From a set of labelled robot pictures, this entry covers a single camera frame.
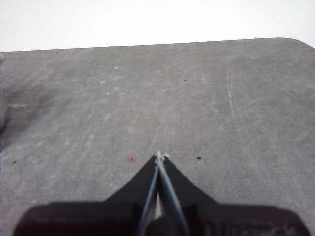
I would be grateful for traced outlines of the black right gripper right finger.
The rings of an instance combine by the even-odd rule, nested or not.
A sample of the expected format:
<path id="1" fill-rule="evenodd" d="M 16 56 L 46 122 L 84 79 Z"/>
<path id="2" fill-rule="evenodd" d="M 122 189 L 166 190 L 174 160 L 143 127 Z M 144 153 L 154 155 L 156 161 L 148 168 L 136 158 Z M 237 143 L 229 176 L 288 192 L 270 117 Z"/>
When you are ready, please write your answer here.
<path id="1" fill-rule="evenodd" d="M 203 210 L 217 202 L 185 177 L 167 155 L 158 155 L 158 170 L 163 214 L 175 223 L 180 235 L 204 236 Z"/>

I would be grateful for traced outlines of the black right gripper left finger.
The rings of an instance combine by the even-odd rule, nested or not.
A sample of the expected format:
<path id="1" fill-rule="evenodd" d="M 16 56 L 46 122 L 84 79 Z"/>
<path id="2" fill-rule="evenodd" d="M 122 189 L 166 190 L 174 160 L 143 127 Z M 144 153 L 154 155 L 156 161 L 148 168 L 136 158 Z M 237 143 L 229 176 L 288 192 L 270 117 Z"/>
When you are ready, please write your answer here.
<path id="1" fill-rule="evenodd" d="M 158 167 L 153 155 L 145 165 L 105 203 L 109 207 L 108 236 L 143 236 L 154 218 Z"/>

